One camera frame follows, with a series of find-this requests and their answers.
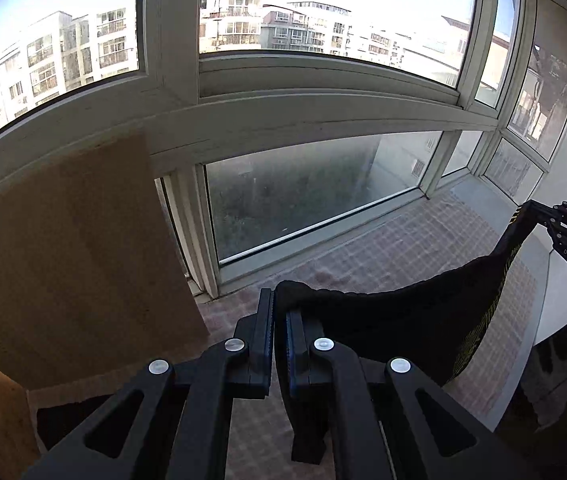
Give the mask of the pink plaid tablecloth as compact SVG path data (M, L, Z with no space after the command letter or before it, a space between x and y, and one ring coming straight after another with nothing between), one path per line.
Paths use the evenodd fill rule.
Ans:
M487 254L506 226L511 209L484 188L465 182L435 200L409 207L375 229L294 268L201 304L211 336L218 340L256 307L262 287L282 280L341 292L386 292L462 266ZM528 262L528 240L512 263L498 307L477 353L446 392L487 428L506 411L530 350L529 326L537 319L541 276ZM290 458L292 429L282 396L238 400L230 429L229 479L331 479L332 460L318 466Z

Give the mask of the black shorts with yellow stripes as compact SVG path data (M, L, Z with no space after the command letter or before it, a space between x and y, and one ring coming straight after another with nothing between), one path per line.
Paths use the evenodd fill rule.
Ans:
M331 426L331 370L314 356L327 337L361 358L404 358L438 385L456 378L479 348L507 273L535 226L558 220L557 208L529 200L512 216L489 255L390 292L357 294L283 281L274 292L275 361L293 429L291 457L318 465Z

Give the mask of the folded navy blue garment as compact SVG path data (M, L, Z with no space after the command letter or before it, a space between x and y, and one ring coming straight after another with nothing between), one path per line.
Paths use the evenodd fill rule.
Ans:
M80 402L39 408L36 411L36 431L45 450L51 450L110 398L111 394L104 394Z

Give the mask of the black jacket with zippers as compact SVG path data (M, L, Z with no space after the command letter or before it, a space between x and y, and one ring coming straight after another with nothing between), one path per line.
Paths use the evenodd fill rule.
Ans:
M567 479L567 325L535 344L495 430L533 479Z

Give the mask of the light wooden board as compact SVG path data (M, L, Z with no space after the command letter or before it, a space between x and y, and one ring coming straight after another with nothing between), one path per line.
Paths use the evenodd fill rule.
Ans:
M29 390L206 336L140 136L0 192L0 371Z

